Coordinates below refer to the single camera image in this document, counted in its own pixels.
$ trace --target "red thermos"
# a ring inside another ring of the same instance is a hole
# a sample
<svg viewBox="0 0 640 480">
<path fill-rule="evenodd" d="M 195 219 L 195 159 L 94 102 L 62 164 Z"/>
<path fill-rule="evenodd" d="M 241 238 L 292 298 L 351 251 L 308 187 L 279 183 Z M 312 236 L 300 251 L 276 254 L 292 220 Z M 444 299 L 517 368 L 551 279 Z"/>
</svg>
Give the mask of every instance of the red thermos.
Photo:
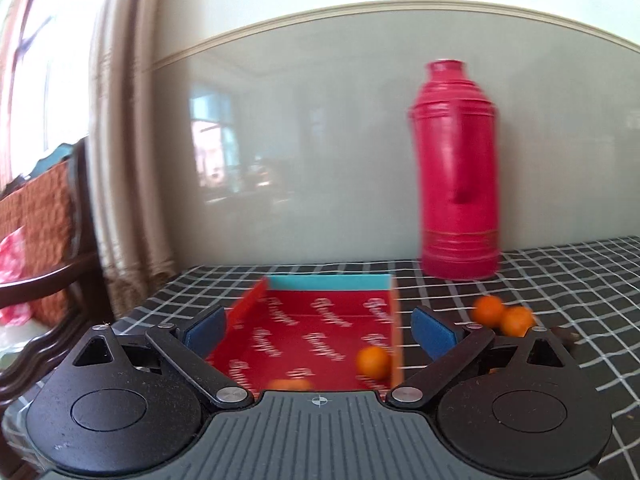
<svg viewBox="0 0 640 480">
<path fill-rule="evenodd" d="M 420 169 L 422 270 L 473 280 L 498 269 L 495 108 L 465 64 L 428 64 L 410 116 Z"/>
</svg>

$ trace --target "metal screw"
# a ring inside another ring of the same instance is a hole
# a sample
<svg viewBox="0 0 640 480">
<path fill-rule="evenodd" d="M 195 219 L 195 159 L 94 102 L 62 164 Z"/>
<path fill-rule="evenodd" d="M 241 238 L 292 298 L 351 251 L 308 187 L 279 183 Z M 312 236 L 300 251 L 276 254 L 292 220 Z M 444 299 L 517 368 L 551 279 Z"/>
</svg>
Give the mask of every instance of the metal screw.
<svg viewBox="0 0 640 480">
<path fill-rule="evenodd" d="M 398 402 L 417 402 L 422 398 L 422 392 L 412 386 L 400 386 L 391 392 L 391 396 Z"/>
<path fill-rule="evenodd" d="M 240 402 L 245 400 L 249 394 L 244 388 L 238 388 L 237 386 L 226 386 L 221 388 L 216 393 L 216 397 L 220 402 Z"/>
</svg>

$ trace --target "thermos neck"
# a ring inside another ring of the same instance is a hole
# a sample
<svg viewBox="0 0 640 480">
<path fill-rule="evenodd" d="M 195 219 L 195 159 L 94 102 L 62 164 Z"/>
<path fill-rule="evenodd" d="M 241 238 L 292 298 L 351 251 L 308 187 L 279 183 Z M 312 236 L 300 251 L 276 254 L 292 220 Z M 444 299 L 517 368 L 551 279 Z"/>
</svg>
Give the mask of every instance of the thermos neck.
<svg viewBox="0 0 640 480">
<path fill-rule="evenodd" d="M 431 81 L 446 81 L 450 79 L 466 79 L 465 64 L 456 59 L 439 59 L 427 65 Z"/>
</svg>

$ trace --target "gray gripper base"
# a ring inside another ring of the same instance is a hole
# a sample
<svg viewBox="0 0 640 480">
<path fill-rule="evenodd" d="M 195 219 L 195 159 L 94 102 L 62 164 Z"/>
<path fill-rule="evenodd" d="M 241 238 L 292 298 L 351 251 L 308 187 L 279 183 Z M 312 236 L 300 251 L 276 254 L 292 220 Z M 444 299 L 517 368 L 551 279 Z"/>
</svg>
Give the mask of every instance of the gray gripper base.
<svg viewBox="0 0 640 480">
<path fill-rule="evenodd" d="M 65 480 L 49 471 L 42 480 Z M 495 480 L 453 456 L 417 413 L 373 392 L 267 392 L 216 415 L 202 437 L 139 480 Z M 596 479 L 585 472 L 574 480 Z"/>
</svg>

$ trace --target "beige curtain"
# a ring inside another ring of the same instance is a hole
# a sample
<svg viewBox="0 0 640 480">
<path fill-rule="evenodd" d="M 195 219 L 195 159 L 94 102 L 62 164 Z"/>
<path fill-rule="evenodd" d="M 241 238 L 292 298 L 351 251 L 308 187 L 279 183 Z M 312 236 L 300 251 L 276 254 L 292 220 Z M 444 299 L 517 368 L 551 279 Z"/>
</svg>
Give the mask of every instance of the beige curtain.
<svg viewBox="0 0 640 480">
<path fill-rule="evenodd" d="M 20 41 L 20 29 L 29 0 L 9 0 L 4 6 L 0 32 L 0 191 L 12 181 L 11 142 L 9 138 L 11 85 L 14 74 L 15 51 Z"/>
<path fill-rule="evenodd" d="M 117 317 L 175 273 L 154 165 L 157 0 L 106 0 L 92 43 L 88 155 L 98 249 Z"/>
</svg>

